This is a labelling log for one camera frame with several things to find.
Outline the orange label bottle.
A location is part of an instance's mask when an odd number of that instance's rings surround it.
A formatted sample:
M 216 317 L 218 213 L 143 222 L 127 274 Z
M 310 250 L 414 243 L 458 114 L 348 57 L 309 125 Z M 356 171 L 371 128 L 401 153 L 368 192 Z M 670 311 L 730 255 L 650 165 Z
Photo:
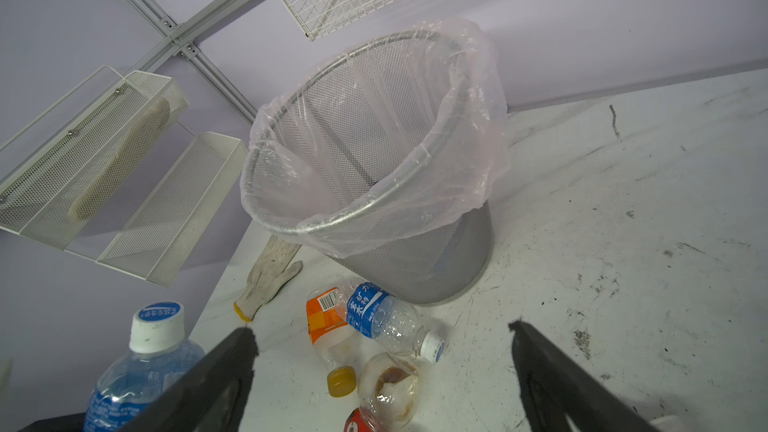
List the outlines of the orange label bottle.
M 356 390 L 361 352 L 359 334 L 340 317 L 337 298 L 337 287 L 319 289 L 308 297 L 305 306 L 308 335 L 326 368 L 327 390 L 334 398 Z

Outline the red cap purple label bottle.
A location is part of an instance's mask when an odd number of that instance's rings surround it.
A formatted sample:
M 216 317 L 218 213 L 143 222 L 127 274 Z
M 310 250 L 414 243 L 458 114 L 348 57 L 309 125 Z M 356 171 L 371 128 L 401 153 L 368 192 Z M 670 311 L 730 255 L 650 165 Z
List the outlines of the red cap purple label bottle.
M 381 425 L 368 410 L 357 408 L 347 417 L 344 432 L 378 432 Z

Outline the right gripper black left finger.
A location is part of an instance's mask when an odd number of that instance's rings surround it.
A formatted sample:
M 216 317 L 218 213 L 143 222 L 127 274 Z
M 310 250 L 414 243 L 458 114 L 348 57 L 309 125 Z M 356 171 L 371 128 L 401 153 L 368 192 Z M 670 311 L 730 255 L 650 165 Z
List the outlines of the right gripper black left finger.
M 123 431 L 237 431 L 258 356 L 254 332 L 231 332 Z

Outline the white work glove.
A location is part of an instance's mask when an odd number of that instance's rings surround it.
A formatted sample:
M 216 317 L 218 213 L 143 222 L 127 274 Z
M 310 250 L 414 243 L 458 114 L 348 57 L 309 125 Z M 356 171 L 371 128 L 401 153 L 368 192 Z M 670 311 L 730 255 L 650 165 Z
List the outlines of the white work glove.
M 245 291 L 234 302 L 236 314 L 251 322 L 258 310 L 269 303 L 281 288 L 303 269 L 302 261 L 294 261 L 300 244 L 271 236 L 251 269 Z

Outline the yellow cap round bottle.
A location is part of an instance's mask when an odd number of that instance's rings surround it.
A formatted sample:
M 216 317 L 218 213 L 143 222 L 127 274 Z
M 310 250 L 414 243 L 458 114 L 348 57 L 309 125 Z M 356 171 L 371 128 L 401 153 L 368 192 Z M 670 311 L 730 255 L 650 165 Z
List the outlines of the yellow cap round bottle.
M 371 431 L 402 431 L 418 409 L 421 374 L 415 365 L 380 353 L 363 367 L 357 391 L 361 419 Z

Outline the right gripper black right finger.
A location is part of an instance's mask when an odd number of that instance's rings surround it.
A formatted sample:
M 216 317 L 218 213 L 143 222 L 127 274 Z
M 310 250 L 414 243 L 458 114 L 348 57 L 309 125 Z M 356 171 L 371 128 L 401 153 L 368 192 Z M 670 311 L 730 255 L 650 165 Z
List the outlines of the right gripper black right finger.
M 533 431 L 654 429 L 533 325 L 517 320 L 509 329 L 520 398 Z

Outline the white mesh two-tier shelf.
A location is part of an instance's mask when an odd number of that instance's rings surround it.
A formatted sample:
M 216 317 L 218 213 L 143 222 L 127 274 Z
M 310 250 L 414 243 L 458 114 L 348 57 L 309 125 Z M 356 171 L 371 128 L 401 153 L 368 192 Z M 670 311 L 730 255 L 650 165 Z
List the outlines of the white mesh two-tier shelf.
M 1 227 L 66 251 L 189 105 L 178 82 L 122 75 L 1 180 Z M 243 142 L 194 134 L 94 262 L 170 285 L 239 179 Z

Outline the grey bin with plastic liner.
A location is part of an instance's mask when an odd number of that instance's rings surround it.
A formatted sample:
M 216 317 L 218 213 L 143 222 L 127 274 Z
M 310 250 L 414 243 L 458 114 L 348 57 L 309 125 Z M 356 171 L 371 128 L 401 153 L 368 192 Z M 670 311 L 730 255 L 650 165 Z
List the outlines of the grey bin with plastic liner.
M 249 215 L 414 304 L 471 285 L 508 171 L 498 53 L 449 18 L 372 39 L 263 106 L 240 181 Z

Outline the blue label bottle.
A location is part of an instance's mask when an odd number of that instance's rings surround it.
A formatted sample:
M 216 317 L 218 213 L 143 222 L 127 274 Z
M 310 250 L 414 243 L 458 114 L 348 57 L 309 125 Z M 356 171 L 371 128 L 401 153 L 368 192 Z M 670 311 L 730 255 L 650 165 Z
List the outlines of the blue label bottle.
M 336 311 L 355 331 L 404 360 L 441 360 L 446 341 L 413 305 L 362 279 L 336 288 Z
M 205 352 L 185 333 L 185 309 L 156 302 L 132 317 L 129 350 L 98 379 L 85 431 L 117 431 L 192 369 Z

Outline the lying blue label bottle top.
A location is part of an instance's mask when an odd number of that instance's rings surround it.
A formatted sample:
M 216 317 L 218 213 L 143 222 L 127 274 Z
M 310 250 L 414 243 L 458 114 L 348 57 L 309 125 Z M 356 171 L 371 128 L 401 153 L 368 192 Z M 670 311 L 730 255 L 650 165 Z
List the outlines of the lying blue label bottle top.
M 362 279 L 336 288 L 336 311 L 355 331 L 404 360 L 441 360 L 446 341 L 413 305 Z

